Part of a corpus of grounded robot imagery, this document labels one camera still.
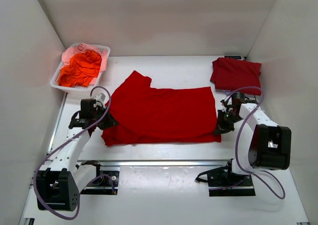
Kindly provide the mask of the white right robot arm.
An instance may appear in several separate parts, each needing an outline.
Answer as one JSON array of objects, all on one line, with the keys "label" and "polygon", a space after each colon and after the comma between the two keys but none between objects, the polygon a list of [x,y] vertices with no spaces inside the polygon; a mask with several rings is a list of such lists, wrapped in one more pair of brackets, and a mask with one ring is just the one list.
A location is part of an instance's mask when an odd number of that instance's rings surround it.
[{"label": "white right robot arm", "polygon": [[[234,92],[221,100],[222,109],[218,110],[214,134],[232,132],[235,123],[242,122],[237,134],[235,157],[231,161],[234,174],[286,170],[290,165],[291,129],[272,121],[261,109],[261,102],[248,99],[242,92]],[[247,155],[239,157],[239,138],[245,125],[253,130],[253,135]]]}]

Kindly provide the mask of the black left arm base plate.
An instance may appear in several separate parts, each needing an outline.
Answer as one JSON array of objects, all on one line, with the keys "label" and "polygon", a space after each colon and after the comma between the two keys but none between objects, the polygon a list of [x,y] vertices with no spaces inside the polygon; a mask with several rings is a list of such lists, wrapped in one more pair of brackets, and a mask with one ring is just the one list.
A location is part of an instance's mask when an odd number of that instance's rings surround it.
[{"label": "black left arm base plate", "polygon": [[79,167],[92,165],[95,170],[95,177],[100,178],[88,184],[82,191],[83,195],[117,195],[120,177],[120,166],[108,165],[106,162],[95,160],[83,161]]}]

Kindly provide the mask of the bright red t shirt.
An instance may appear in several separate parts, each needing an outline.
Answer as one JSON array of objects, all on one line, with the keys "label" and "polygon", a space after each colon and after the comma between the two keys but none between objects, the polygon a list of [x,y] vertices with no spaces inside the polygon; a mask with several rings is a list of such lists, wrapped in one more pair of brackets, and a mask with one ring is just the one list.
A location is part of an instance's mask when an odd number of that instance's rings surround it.
[{"label": "bright red t shirt", "polygon": [[102,132],[106,146],[221,142],[210,87],[152,88],[151,78],[133,71],[111,96],[117,125]]}]

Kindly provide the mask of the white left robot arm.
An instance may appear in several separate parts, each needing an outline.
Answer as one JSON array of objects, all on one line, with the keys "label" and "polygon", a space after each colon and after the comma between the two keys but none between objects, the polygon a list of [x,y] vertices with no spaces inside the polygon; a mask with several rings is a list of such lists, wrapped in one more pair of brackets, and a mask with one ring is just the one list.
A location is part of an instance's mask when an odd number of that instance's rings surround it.
[{"label": "white left robot arm", "polygon": [[105,103],[109,93],[99,93],[80,102],[80,110],[71,117],[63,147],[53,152],[35,176],[35,193],[40,210],[78,211],[80,193],[88,185],[101,183],[115,194],[113,177],[100,169],[96,160],[79,163],[78,159],[95,129],[105,130],[117,124]]}]

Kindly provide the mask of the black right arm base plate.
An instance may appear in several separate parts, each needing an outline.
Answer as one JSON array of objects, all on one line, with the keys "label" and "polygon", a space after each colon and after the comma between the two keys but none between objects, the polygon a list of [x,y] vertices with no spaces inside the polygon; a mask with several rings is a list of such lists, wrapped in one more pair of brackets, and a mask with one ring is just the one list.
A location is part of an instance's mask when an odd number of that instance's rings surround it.
[{"label": "black right arm base plate", "polygon": [[210,197],[252,197],[255,189],[251,176],[232,171],[232,159],[222,167],[201,172],[195,182],[207,183]]}]

